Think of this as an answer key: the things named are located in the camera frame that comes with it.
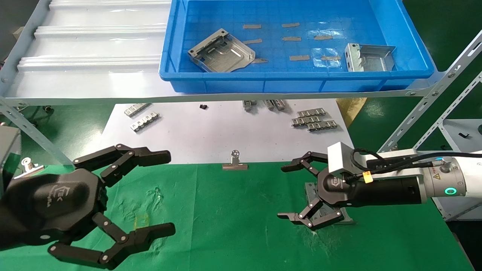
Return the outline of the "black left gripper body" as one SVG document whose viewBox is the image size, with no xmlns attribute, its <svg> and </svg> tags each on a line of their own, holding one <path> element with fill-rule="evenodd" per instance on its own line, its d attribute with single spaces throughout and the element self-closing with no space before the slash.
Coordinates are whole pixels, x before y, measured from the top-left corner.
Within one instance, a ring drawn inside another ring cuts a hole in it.
<svg viewBox="0 0 482 271">
<path fill-rule="evenodd" d="M 79 241 L 107 200 L 101 179 L 85 169 L 12 180 L 1 198 L 1 250 Z"/>
</svg>

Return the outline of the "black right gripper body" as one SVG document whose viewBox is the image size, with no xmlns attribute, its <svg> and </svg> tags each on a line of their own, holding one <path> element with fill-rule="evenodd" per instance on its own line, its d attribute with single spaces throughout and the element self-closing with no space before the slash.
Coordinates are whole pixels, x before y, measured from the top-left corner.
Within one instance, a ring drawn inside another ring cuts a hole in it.
<svg viewBox="0 0 482 271">
<path fill-rule="evenodd" d="M 393 206 L 427 202 L 427 196 L 415 176 L 348 184 L 330 174 L 328 169 L 318 174 L 318 196 L 330 207 Z"/>
</svg>

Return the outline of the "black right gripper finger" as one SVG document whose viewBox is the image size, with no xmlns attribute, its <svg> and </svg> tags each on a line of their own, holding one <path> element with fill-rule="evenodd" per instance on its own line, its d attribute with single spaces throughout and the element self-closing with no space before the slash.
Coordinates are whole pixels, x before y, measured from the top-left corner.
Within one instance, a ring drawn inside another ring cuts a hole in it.
<svg viewBox="0 0 482 271">
<path fill-rule="evenodd" d="M 281 219 L 288 219 L 293 224 L 305 225 L 309 229 L 321 229 L 331 226 L 344 219 L 339 208 L 334 208 L 331 214 L 312 219 L 313 215 L 324 205 L 324 201 L 316 198 L 311 201 L 300 213 L 278 213 Z"/>
<path fill-rule="evenodd" d="M 291 163 L 283 165 L 281 170 L 282 172 L 294 172 L 306 169 L 313 176 L 318 177 L 320 171 L 311 165 L 311 162 L 313 161 L 328 164 L 328 155 L 325 153 L 308 151 L 302 157 L 294 158 L 291 160 Z"/>
</svg>

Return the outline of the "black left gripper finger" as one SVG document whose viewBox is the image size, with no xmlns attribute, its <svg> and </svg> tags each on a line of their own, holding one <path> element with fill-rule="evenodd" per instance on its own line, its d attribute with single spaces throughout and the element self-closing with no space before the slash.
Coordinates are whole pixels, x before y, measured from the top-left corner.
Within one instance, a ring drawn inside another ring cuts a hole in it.
<svg viewBox="0 0 482 271">
<path fill-rule="evenodd" d="M 150 151 L 146 146 L 131 148 L 117 144 L 73 160 L 76 169 L 90 172 L 104 168 L 100 178 L 105 187 L 114 186 L 137 166 L 147 167 L 171 162 L 170 151 Z"/>
<path fill-rule="evenodd" d="M 154 240 L 176 233 L 175 225 L 171 222 L 126 233 L 100 212 L 93 215 L 92 220 L 114 241 L 110 249 L 102 252 L 73 247 L 70 242 L 55 242 L 48 249 L 50 255 L 62 262 L 114 270 L 131 254 L 147 251 Z"/>
</svg>

